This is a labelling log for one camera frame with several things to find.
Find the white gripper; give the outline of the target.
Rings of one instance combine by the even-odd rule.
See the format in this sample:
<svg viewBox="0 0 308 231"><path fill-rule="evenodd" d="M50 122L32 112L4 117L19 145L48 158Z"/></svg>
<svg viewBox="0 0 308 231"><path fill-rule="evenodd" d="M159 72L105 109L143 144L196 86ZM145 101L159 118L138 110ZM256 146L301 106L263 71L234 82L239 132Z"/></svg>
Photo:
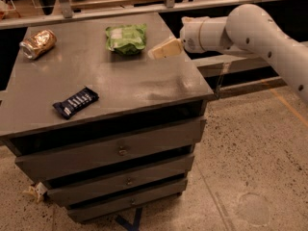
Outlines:
<svg viewBox="0 0 308 231"><path fill-rule="evenodd" d="M179 55L183 51L183 46L189 53L204 53L206 48L206 25L208 16L182 18L183 27L180 30L179 38L170 38L148 51L148 56L152 60L158 60Z"/></svg>

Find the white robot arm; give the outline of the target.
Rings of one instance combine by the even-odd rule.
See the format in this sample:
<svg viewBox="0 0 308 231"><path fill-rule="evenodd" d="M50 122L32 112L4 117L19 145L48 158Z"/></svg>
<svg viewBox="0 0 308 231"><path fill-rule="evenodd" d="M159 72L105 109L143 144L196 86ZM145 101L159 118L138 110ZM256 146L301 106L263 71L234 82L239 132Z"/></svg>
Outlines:
<svg viewBox="0 0 308 231"><path fill-rule="evenodd" d="M308 102L308 47L286 35L259 6L243 4L223 17L184 16L182 23L180 37L151 48L150 59L167 58L182 51L260 57L300 99Z"/></svg>

